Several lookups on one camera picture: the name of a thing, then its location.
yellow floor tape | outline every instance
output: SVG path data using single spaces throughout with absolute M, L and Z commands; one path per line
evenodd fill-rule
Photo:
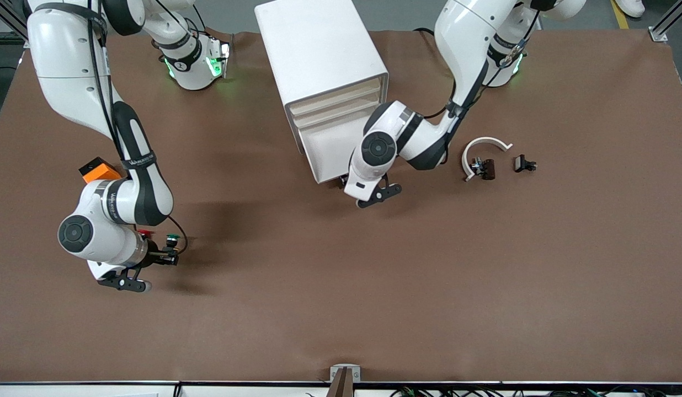
M 628 20 L 626 19 L 626 15 L 623 13 L 623 11 L 621 11 L 621 8 L 618 7 L 618 4 L 616 4 L 614 0 L 611 0 L 611 7 L 613 7 L 613 13 L 616 14 L 618 27 L 621 29 L 628 29 Z

brown table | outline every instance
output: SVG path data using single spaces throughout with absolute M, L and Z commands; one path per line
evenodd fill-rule
M 389 98 L 442 106 L 431 38 L 372 36 Z M 450 163 L 398 161 L 402 194 L 363 211 L 314 183 L 259 35 L 201 92 L 149 41 L 109 40 L 114 82 L 190 251 L 133 294 L 61 249 L 77 169 L 116 155 L 49 108 L 27 55 L 0 120 L 0 381 L 314 380 L 338 362 L 366 380 L 682 381 L 682 88 L 646 32 L 538 32 Z M 465 183 L 458 155 L 484 135 L 515 147 L 475 149 L 498 176 Z M 537 173 L 511 171 L 520 153 Z

white robotic arm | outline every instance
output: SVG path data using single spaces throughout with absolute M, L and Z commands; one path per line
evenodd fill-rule
M 583 5 L 583 0 L 569 1 Z M 439 124 L 429 123 L 399 101 L 379 106 L 351 155 L 344 192 L 356 198 L 360 208 L 365 208 L 402 191 L 398 185 L 387 183 L 386 173 L 397 156 L 419 170 L 434 169 L 445 161 L 450 141 L 475 103 L 482 83 L 502 85 L 510 79 L 517 71 L 515 65 L 520 62 L 532 33 L 537 11 L 552 9 L 556 3 L 557 0 L 532 0 L 530 4 L 515 0 L 448 0 L 436 21 L 434 34 L 456 87 Z M 379 186 L 381 179 L 385 179 L 386 186 Z
M 190 5 L 168 3 L 174 9 Z M 58 240 L 66 251 L 88 261 L 99 284 L 145 292 L 149 283 L 137 279 L 140 270 L 150 264 L 177 264 L 177 238 L 167 239 L 160 250 L 132 226 L 162 223 L 172 211 L 173 199 L 139 118 L 112 86 L 107 25 L 126 35 L 151 20 L 149 31 L 167 47 L 161 47 L 164 55 L 185 65 L 174 76 L 189 89 L 204 88 L 222 75 L 213 73 L 214 63 L 220 62 L 218 42 L 179 23 L 160 23 L 174 16 L 162 17 L 149 0 L 32 0 L 30 8 L 31 55 L 44 97 L 60 115 L 113 139 L 128 175 L 87 184 L 76 210 L 61 223 Z M 168 44 L 172 40 L 177 44 Z M 208 56 L 214 56 L 214 63 Z

open white box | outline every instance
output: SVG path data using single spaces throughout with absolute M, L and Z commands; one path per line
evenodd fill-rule
M 387 69 L 351 0 L 275 0 L 255 8 L 299 152 L 317 183 L 348 173 L 387 98 Z

green light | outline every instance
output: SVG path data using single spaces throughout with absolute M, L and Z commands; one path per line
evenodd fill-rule
M 176 77 L 174 77 L 174 72 L 172 71 L 172 66 L 169 65 L 169 61 L 167 61 L 167 58 L 164 59 L 164 64 L 167 65 L 167 69 L 169 69 L 169 75 L 172 76 L 172 78 L 176 78 Z
M 515 61 L 515 69 L 513 69 L 513 74 L 518 72 L 518 68 L 520 68 L 520 61 L 523 60 L 523 55 L 522 53 L 520 54 L 520 58 L 518 58 L 517 61 Z
M 209 69 L 211 70 L 211 74 L 214 77 L 218 77 L 221 75 L 221 73 L 223 73 L 221 71 L 221 66 L 220 66 L 221 64 L 219 61 L 212 60 L 211 58 L 206 58 L 206 63 L 209 66 Z

